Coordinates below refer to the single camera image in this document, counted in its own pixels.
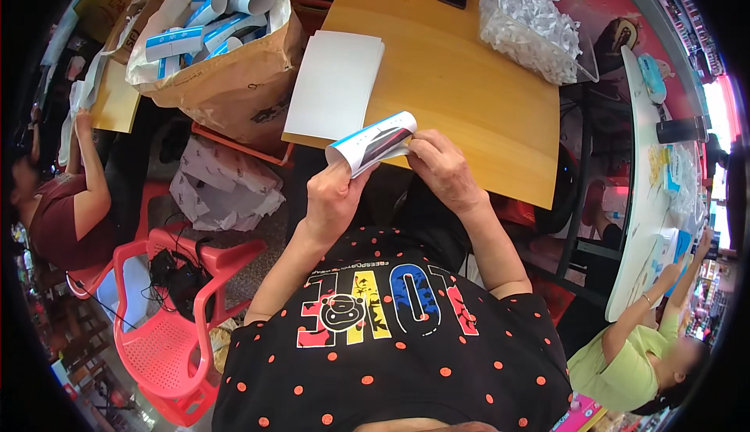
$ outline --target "woman in green shirt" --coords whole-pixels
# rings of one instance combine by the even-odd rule
[[[654,285],[625,309],[615,323],[599,331],[572,356],[566,351],[574,390],[607,409],[642,415],[680,405],[695,384],[698,371],[709,360],[708,345],[694,337],[679,337],[677,327],[712,234],[710,229],[704,231],[695,258],[668,299],[658,330],[643,325],[643,319],[652,303],[674,285],[682,260],[666,266]],[[598,311],[598,315],[589,311],[587,325],[596,325],[600,321],[596,317],[604,317],[603,310],[598,308]],[[570,323],[563,320],[558,324],[564,346],[568,335],[566,325]],[[580,337],[580,330],[575,335]]]

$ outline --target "black bag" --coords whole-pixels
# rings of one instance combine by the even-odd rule
[[[195,249],[200,265],[200,246],[203,240],[196,242]],[[184,265],[177,267],[175,259],[184,261]],[[193,304],[198,292],[211,281],[213,277],[203,266],[195,266],[192,260],[178,251],[164,249],[151,261],[152,286],[162,287],[168,292],[178,313],[185,319],[195,323]],[[216,294],[211,294],[205,303],[205,321],[210,322],[214,315]]]

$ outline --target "white table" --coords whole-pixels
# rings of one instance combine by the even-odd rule
[[[651,286],[656,276],[654,260],[662,265],[673,261],[678,233],[668,213],[670,196],[664,191],[663,179],[653,186],[650,183],[649,150],[651,147],[661,149],[655,128],[659,123],[659,110],[649,99],[635,55],[626,46],[622,51],[633,108],[635,153],[631,170],[634,180],[627,240],[605,311],[607,320],[611,322],[617,321],[625,308]],[[660,302],[661,298],[654,301],[655,305]]]

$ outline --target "hand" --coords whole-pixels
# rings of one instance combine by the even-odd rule
[[[32,122],[31,124],[35,125],[42,119],[42,110],[39,108],[39,106],[34,105],[32,107]]]
[[[708,253],[709,248],[711,248],[712,238],[713,238],[713,229],[711,227],[706,227],[704,229],[703,235],[700,237],[698,248],[695,249],[696,258],[700,258],[701,260],[703,260],[703,258],[706,257],[706,254]]]
[[[659,275],[657,284],[661,284],[662,292],[667,292],[676,282],[677,278],[680,277],[680,270],[682,269],[682,260],[673,262],[664,267]]]
[[[91,114],[88,109],[78,109],[78,113],[76,113],[75,127],[77,137],[84,138],[91,136]]]
[[[307,182],[307,215],[300,222],[310,237],[333,245],[352,222],[364,185],[379,165],[372,165],[357,178],[345,161],[329,165]]]
[[[458,217],[489,200],[466,164],[461,150],[438,130],[419,130],[409,143],[409,166]]]

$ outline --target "wooden board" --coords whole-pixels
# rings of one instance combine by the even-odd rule
[[[140,94],[125,80],[125,66],[108,59],[96,101],[91,105],[92,127],[130,133]]]
[[[479,41],[479,0],[467,0],[463,11],[436,0],[334,0],[323,29],[386,45],[365,125],[407,110],[421,129],[439,129],[464,151],[483,188],[552,206],[558,88]],[[387,162],[407,166],[404,157]]]

